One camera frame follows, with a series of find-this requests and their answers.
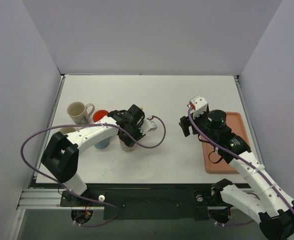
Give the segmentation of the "pink mug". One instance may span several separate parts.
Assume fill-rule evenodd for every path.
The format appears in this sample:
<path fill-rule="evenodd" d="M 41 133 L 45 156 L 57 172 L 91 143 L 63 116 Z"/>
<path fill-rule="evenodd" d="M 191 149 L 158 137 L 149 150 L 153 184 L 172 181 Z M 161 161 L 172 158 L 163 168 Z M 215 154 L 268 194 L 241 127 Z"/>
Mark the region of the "pink mug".
<path fill-rule="evenodd" d="M 125 152 L 132 152 L 137 147 L 136 144 L 134 144 L 133 146 L 127 146 L 127 145 L 125 145 L 125 143 L 121 139 L 119 141 L 120 141 L 121 149 Z"/>

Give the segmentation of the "blue mug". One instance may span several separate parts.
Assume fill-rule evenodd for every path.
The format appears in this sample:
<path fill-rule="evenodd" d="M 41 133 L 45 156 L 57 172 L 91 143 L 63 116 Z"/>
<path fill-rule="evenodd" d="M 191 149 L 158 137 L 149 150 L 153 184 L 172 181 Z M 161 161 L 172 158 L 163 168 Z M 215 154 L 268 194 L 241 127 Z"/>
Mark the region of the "blue mug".
<path fill-rule="evenodd" d="M 106 139 L 104 139 L 104 140 L 102 140 L 102 141 L 96 143 L 96 144 L 94 145 L 94 147 L 97 148 L 97 149 L 104 149 L 104 148 L 106 148 L 109 144 L 110 144 L 110 138 L 106 138 Z"/>

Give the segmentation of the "orange mug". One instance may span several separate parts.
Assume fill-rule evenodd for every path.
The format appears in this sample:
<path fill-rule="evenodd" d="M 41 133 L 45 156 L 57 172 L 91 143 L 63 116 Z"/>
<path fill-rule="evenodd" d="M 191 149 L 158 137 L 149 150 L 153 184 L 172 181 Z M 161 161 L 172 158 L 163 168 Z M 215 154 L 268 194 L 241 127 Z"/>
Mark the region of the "orange mug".
<path fill-rule="evenodd" d="M 107 116 L 109 112 L 107 110 L 98 110 L 93 114 L 93 122 L 100 121 L 103 117 Z"/>

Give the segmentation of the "white patterned mug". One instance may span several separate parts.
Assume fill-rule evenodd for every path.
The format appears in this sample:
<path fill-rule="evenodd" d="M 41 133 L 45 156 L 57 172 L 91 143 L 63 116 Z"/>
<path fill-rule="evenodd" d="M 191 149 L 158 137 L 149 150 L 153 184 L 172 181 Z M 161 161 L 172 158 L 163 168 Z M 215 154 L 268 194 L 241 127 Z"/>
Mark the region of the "white patterned mug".
<path fill-rule="evenodd" d="M 67 114 L 72 121 L 77 125 L 86 125 L 91 122 L 90 116 L 95 111 L 95 106 L 92 103 L 84 104 L 76 101 L 67 107 Z"/>

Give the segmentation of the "beige patterned mug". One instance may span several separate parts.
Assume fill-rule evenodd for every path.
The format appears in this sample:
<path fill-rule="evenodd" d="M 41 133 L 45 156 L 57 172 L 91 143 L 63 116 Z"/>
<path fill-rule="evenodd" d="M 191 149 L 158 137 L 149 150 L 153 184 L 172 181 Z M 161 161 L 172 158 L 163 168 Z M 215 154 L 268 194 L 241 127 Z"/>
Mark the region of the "beige patterned mug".
<path fill-rule="evenodd" d="M 59 129 L 59 132 L 63 135 L 67 135 L 76 131 L 77 130 L 74 127 L 62 127 Z"/>

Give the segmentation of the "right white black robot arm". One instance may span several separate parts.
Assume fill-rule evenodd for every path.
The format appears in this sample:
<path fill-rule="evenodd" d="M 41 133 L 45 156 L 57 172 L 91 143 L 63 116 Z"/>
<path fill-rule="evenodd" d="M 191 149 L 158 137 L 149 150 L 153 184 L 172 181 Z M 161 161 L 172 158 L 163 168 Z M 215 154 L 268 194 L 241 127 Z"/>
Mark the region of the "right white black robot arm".
<path fill-rule="evenodd" d="M 211 201 L 230 204 L 251 217 L 269 240 L 285 240 L 294 234 L 294 199 L 272 179 L 256 159 L 250 146 L 226 123 L 226 112 L 208 107 L 190 108 L 180 118 L 184 135 L 202 136 L 221 160 L 231 165 L 247 182 L 256 197 L 223 179 L 212 186 Z"/>

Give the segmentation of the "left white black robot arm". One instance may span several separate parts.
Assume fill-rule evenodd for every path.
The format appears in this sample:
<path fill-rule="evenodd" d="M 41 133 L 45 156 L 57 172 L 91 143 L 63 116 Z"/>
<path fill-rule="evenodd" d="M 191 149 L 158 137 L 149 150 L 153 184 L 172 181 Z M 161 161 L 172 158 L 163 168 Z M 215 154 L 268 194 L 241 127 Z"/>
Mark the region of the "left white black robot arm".
<path fill-rule="evenodd" d="M 97 126 L 85 127 L 67 135 L 57 132 L 52 135 L 41 163 L 59 183 L 73 192 L 73 202 L 84 206 L 88 203 L 90 194 L 87 185 L 77 173 L 79 155 L 93 145 L 116 135 L 126 146 L 133 147 L 135 142 L 125 132 L 134 140 L 140 140 L 144 136 L 140 131 L 144 117 L 144 112 L 133 104 L 128 110 L 111 111 L 96 122 Z"/>

